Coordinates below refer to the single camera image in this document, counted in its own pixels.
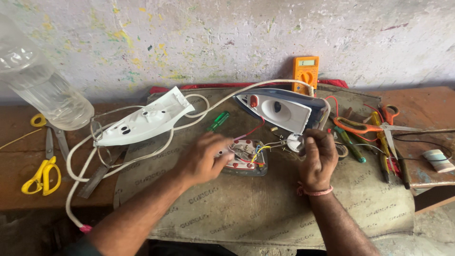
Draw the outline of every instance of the water bottle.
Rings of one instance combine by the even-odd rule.
[[[0,86],[8,86],[54,126],[84,127],[93,106],[56,70],[38,47],[0,14]]]

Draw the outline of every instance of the yellow scissors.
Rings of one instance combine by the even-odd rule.
[[[36,120],[35,117],[32,118],[30,123],[34,123],[34,120]],[[40,125],[40,127],[41,127],[41,126],[44,126],[45,124],[46,124],[46,119],[44,118],[44,116],[42,116],[41,122],[38,124],[35,124],[35,125]],[[56,157],[54,156],[54,143],[52,140],[52,130],[50,127],[47,128],[47,134],[46,134],[46,158],[47,158],[47,160],[43,160],[43,162],[41,163],[40,167],[38,168],[38,171],[35,173],[33,178],[31,178],[30,180],[25,182],[24,185],[22,185],[21,191],[24,194],[29,194],[29,195],[34,194],[42,189],[43,195],[49,195],[52,192],[56,191],[57,188],[60,186],[61,174],[60,174],[60,169],[55,164]],[[57,170],[58,180],[57,180],[57,184],[52,189],[49,189],[49,173],[52,168],[55,168]],[[36,183],[36,190],[29,192],[29,188],[33,183]]]

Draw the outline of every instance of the digital multimeter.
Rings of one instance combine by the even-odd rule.
[[[318,56],[294,58],[292,79],[311,85],[314,88],[314,96],[316,96],[316,87],[318,85],[318,68]],[[292,91],[309,95],[306,86],[296,82],[292,83]]]

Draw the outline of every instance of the insulation tape roll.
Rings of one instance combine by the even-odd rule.
[[[338,160],[344,159],[349,154],[348,148],[340,142],[335,141],[335,148],[338,152]]]

